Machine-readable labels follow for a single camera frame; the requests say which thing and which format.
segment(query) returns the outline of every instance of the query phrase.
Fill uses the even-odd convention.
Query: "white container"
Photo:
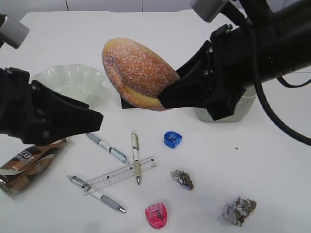
[[[53,66],[31,77],[64,96],[92,104],[105,76],[81,64]]]
[[[243,117],[248,113],[249,109],[252,107],[254,100],[256,99],[256,90],[254,87],[250,87],[241,97],[237,106],[235,107],[234,114],[232,116],[227,116],[223,119],[213,120],[210,114],[204,108],[194,108],[197,116],[207,122],[234,122],[242,120]]]

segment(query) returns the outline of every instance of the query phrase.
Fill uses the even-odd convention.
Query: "white wall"
[[[67,0],[70,11],[114,12],[180,11],[190,9],[191,0]],[[267,0],[277,11],[297,0]],[[66,11],[66,0],[0,0],[0,14],[22,19],[31,11]]]
[[[141,0],[67,0],[70,11],[141,12]]]
[[[21,20],[31,11],[66,11],[65,0],[0,0],[0,14]]]

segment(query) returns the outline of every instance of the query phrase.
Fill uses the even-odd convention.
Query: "blue pencil sharpener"
[[[175,148],[181,142],[182,136],[176,132],[168,131],[164,134],[164,143],[169,148]]]

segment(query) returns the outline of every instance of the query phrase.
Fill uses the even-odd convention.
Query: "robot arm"
[[[272,111],[262,82],[311,65],[311,1],[300,0],[272,13],[266,0],[240,0],[247,18],[229,0],[193,0],[192,7],[206,22],[220,12],[237,29],[223,25],[177,73],[181,79],[158,96],[166,108],[206,108],[214,120],[234,114],[247,87],[255,86],[269,118],[285,133],[311,146],[311,139],[284,124]]]
[[[0,15],[0,47],[5,42],[17,49],[28,31],[18,21]],[[29,77],[20,69],[0,69],[0,133],[40,146],[100,129],[102,114],[36,80],[29,84]]]

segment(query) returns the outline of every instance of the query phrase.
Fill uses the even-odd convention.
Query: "pen grip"
[[[102,195],[101,201],[102,201],[102,203],[105,203],[106,205],[110,206],[111,208],[113,208],[115,210],[117,210],[119,207],[118,203],[116,203],[114,200],[107,197],[106,195]]]
[[[134,161],[134,171],[135,171],[135,176],[140,176],[140,163],[139,161]]]
[[[121,162],[124,162],[125,159],[127,159],[126,155],[122,152],[118,151],[115,148],[112,148],[110,152],[115,158],[119,159]]]

